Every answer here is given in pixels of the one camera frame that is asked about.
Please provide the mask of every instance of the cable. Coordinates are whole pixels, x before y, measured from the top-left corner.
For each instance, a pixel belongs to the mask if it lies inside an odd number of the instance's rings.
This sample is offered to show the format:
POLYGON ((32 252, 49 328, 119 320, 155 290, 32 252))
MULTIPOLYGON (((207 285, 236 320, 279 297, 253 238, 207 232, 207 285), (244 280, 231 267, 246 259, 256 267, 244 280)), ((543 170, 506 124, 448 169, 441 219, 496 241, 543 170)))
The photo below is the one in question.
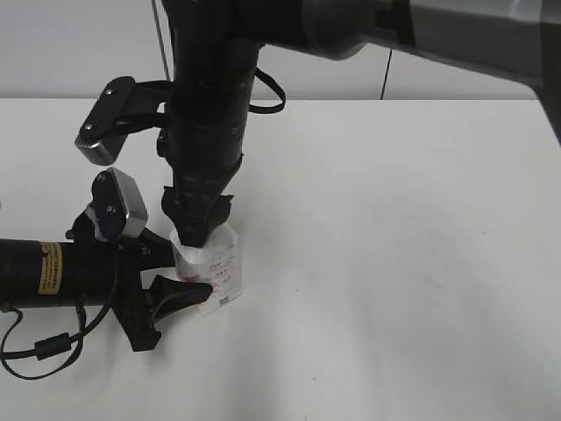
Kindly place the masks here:
POLYGON ((169 76, 169 67, 167 65, 166 50, 164 49, 164 38, 161 34, 160 25, 160 15, 158 13, 158 6, 156 5, 156 0, 150 0, 152 3, 152 14, 154 15, 154 23, 156 24, 156 33, 158 34, 158 44, 160 45, 160 55, 161 60, 164 63, 164 73, 166 74, 166 80, 171 81, 169 76))
POLYGON ((2 363, 2 366, 6 369, 6 371, 8 373, 10 373, 11 375, 17 377, 18 379, 21 380, 41 380, 41 379, 45 379, 51 375, 55 375, 56 373, 60 372, 61 370, 64 370, 67 367, 70 367, 72 364, 74 364, 78 358, 80 357, 80 354, 82 353, 82 349, 84 348, 84 336, 86 336, 85 332, 85 328, 86 328, 86 311, 84 310, 84 306, 83 306, 83 302, 79 301, 76 304, 76 314, 78 316, 78 326, 79 326, 79 333, 78 333, 78 344, 76 345, 76 348, 74 349, 74 351, 70 354, 70 356, 67 358, 67 360, 62 363, 62 365, 60 365, 58 368, 56 368, 55 370, 46 373, 44 375, 34 375, 34 376, 28 376, 28 375, 21 375, 20 373, 18 373, 17 371, 15 371, 12 367, 10 367, 10 365, 8 364, 8 361, 5 359, 5 354, 4 354, 4 346, 6 344, 6 340, 7 338, 10 336, 10 333, 22 322, 22 320, 24 319, 24 313, 21 310, 18 310, 14 307, 8 308, 8 311, 11 312, 15 312, 16 314, 18 314, 18 318, 16 320, 16 322, 11 326, 10 329, 8 329, 8 331, 4 334, 4 337, 2 338, 2 345, 0 345, 0 362, 2 363))
POLYGON ((392 57, 394 56, 394 49, 391 48, 389 50, 389 55, 387 57, 387 65, 386 65, 386 74, 384 75, 384 84, 382 85, 382 92, 380 94, 380 100, 382 101, 386 96, 386 86, 387 86, 387 78, 389 77, 389 69, 392 66, 392 57))
MULTIPOLYGON (((115 293, 117 291, 117 284, 118 284, 118 277, 119 277, 119 260, 118 260, 118 257, 115 258, 114 264, 115 264, 115 278, 113 280, 113 285, 111 287, 111 292, 108 295, 107 299, 105 300, 105 303, 103 304, 103 307, 99 310, 99 313, 97 313, 97 316, 91 321, 91 323, 87 326, 84 326, 82 332, 78 332, 74 336, 71 336, 70 338, 67 339, 67 343, 69 345, 73 344, 73 343, 75 343, 79 340, 83 340, 83 338, 86 335, 88 335, 89 333, 91 333, 94 329, 96 329, 97 326, 99 326, 99 324, 105 318, 105 316, 107 316, 107 313, 109 312, 109 310, 111 308, 113 298, 115 297, 115 293)), ((24 318, 24 315, 21 312, 21 310, 18 310, 18 309, 15 309, 15 308, 12 307, 12 308, 8 308, 7 311, 17 313, 18 314, 18 319, 16 320, 16 323, 14 323, 14 325, 4 335, 4 339, 3 339, 2 345, 0 347, 0 362, 2 362, 2 364, 4 365, 4 362, 7 361, 7 360, 22 360, 22 359, 25 359, 25 358, 38 357, 37 348, 28 349, 26 351, 16 351, 16 352, 9 352, 9 353, 6 353, 4 351, 4 342, 7 339, 8 335, 10 335, 11 331, 13 331, 16 328, 16 326, 18 326, 21 323, 22 319, 24 318)))
POLYGON ((256 68, 255 76, 262 81, 267 87, 269 87, 280 99, 280 103, 273 105, 272 107, 260 107, 258 105, 249 106, 249 111, 253 114, 276 114, 281 112, 287 105, 287 94, 284 89, 277 83, 272 76, 265 73, 260 68, 256 68))

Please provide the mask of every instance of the black cable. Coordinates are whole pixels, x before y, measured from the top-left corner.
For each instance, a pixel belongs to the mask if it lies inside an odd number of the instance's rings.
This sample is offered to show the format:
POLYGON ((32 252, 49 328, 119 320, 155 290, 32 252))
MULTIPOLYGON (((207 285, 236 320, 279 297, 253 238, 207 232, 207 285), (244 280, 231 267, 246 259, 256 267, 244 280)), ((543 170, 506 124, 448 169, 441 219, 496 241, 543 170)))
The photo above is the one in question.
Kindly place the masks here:
MULTIPOLYGON (((86 335, 91 333, 94 329, 96 329, 97 326, 99 326, 99 324, 105 318, 105 316, 107 316, 107 313, 111 309, 111 304, 113 302, 113 298, 115 297, 115 293, 117 291, 117 284, 118 284, 118 277, 119 277, 118 257, 115 258, 114 264, 115 264, 115 278, 114 278, 114 281, 113 281, 113 285, 111 287, 111 292, 108 295, 107 300, 105 300, 105 303, 103 304, 103 307, 99 310, 99 313, 97 313, 97 316, 91 321, 91 323, 84 327, 83 332, 78 332, 74 336, 71 336, 68 339, 68 344, 73 344, 76 341, 78 341, 80 339, 83 339, 83 337, 85 337, 86 335)), ((7 309, 7 310, 12 311, 12 312, 16 312, 18 314, 18 320, 16 320, 16 323, 6 332, 6 334, 4 336, 4 341, 6 339, 6 336, 9 335, 10 332, 13 331, 13 329, 21 323, 21 319, 23 319, 23 313, 20 310, 15 309, 15 308, 10 308, 10 309, 7 309)), ((2 343, 2 348, 0 349, 0 361, 22 360, 22 359, 25 359, 25 358, 31 358, 31 357, 37 357, 38 356, 37 349, 35 349, 35 348, 28 349, 26 351, 16 351, 16 352, 6 353, 4 351, 4 341, 2 343)))
POLYGON ((272 76, 268 75, 260 68, 257 68, 255 70, 255 76, 266 86, 273 90, 273 92, 279 97, 280 103, 277 105, 273 105, 272 107, 250 105, 249 111, 254 114, 276 114, 277 112, 283 111, 287 105, 287 94, 284 89, 272 78, 272 76))
POLYGON ((28 375, 21 375, 20 373, 18 373, 17 371, 15 371, 12 367, 10 367, 10 365, 8 364, 8 361, 5 359, 5 352, 4 352, 4 346, 6 344, 6 340, 7 338, 10 336, 10 333, 21 323, 21 321, 24 319, 24 313, 21 310, 18 310, 16 308, 8 308, 8 311, 11 312, 15 312, 16 314, 18 314, 18 318, 16 320, 16 322, 11 326, 10 329, 8 329, 8 331, 4 334, 4 337, 2 338, 2 345, 0 345, 0 362, 2 363, 2 366, 6 369, 6 371, 8 373, 10 373, 11 375, 17 377, 18 379, 21 380, 41 380, 41 379, 45 379, 51 375, 55 375, 56 373, 60 372, 61 370, 64 370, 67 367, 70 367, 72 364, 74 364, 78 358, 80 357, 80 354, 82 353, 82 349, 84 348, 84 336, 86 336, 85 334, 85 329, 86 329, 86 311, 84 310, 84 306, 82 301, 79 301, 76 304, 76 314, 78 316, 78 343, 76 344, 76 348, 74 349, 74 351, 70 354, 70 356, 67 358, 67 360, 60 365, 58 368, 56 368, 55 370, 46 373, 44 375, 34 375, 34 376, 28 376, 28 375))
POLYGON ((391 48, 389 50, 389 55, 387 56, 387 65, 386 65, 386 74, 384 75, 384 84, 382 85, 382 92, 380 94, 380 100, 382 101, 386 96, 386 86, 387 86, 387 79, 389 77, 389 69, 392 66, 392 57, 394 56, 394 49, 391 48))

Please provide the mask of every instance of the black cylinder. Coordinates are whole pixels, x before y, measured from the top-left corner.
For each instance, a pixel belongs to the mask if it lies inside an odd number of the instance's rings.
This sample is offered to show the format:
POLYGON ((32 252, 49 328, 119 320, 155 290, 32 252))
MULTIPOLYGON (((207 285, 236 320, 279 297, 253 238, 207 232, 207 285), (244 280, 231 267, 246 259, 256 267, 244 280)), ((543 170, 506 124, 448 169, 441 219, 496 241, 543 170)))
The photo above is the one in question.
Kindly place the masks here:
POLYGON ((71 243, 0 239, 0 306, 17 308, 104 303, 115 279, 110 250, 71 243))

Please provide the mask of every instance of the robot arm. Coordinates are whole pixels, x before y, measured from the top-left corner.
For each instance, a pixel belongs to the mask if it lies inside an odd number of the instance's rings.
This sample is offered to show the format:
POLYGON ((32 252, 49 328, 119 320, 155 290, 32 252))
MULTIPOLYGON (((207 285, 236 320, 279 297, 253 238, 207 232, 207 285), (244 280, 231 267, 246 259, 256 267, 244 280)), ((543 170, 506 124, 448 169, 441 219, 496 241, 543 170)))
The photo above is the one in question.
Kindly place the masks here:
POLYGON ((561 139, 558 0, 234 3, 238 31, 261 42, 336 60, 374 43, 525 83, 537 93, 561 139))

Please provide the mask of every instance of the black mount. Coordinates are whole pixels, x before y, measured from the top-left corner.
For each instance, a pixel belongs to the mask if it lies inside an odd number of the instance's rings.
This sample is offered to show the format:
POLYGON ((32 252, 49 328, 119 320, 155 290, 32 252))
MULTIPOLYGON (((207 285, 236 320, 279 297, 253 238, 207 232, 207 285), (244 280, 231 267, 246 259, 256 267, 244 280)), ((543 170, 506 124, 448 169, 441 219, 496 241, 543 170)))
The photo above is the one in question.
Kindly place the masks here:
MULTIPOLYGON (((111 273, 95 279, 96 285, 91 285, 92 288, 109 291, 117 277, 111 308, 129 338, 132 350, 149 351, 156 347, 161 337, 154 323, 178 310, 204 303, 212 293, 212 286, 172 281, 158 275, 149 289, 143 289, 141 272, 174 266, 171 242, 147 229, 137 238, 118 234, 109 241, 104 239, 101 242, 96 238, 99 232, 115 232, 111 229, 113 219, 119 220, 120 215, 130 213, 123 204, 122 192, 105 187, 110 184, 112 176, 110 171, 104 171, 96 178, 92 185, 93 201, 75 220, 74 226, 67 232, 67 238, 75 243, 76 258, 87 261, 92 271, 104 268, 105 274, 111 273), (113 203, 115 208, 111 209, 110 218, 100 218, 100 213, 107 209, 105 203, 113 203), (113 261, 117 262, 115 269, 111 267, 113 261)), ((65 279, 64 282, 69 283, 71 280, 65 279)), ((89 286, 82 280, 82 296, 89 295, 89 286)))

